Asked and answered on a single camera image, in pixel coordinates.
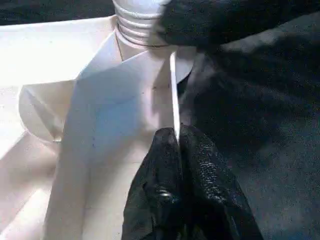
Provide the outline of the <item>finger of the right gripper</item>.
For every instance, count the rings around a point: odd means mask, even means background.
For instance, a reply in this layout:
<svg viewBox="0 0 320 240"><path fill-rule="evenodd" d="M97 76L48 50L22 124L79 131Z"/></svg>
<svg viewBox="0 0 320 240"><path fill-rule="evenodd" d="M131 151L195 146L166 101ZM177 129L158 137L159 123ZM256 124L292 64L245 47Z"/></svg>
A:
<svg viewBox="0 0 320 240"><path fill-rule="evenodd" d="M320 10L318 0L171 0L155 32L168 44L222 45Z"/></svg>

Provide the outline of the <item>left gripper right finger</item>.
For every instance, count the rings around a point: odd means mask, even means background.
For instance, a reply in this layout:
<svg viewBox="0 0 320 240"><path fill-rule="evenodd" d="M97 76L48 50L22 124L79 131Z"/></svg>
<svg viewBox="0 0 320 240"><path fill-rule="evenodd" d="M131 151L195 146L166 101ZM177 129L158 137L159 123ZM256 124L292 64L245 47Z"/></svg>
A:
<svg viewBox="0 0 320 240"><path fill-rule="evenodd" d="M261 240L248 200L214 142L193 126L180 126L179 146L188 181L194 240Z"/></svg>

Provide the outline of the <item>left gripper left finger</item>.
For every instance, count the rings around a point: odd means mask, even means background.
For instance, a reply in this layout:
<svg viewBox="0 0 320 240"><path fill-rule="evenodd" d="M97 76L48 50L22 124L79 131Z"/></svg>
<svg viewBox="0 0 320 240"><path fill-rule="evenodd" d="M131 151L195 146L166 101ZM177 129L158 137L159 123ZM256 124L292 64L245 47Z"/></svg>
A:
<svg viewBox="0 0 320 240"><path fill-rule="evenodd" d="M135 174L123 210L122 239L179 240L184 228L182 165L175 131L161 128Z"/></svg>

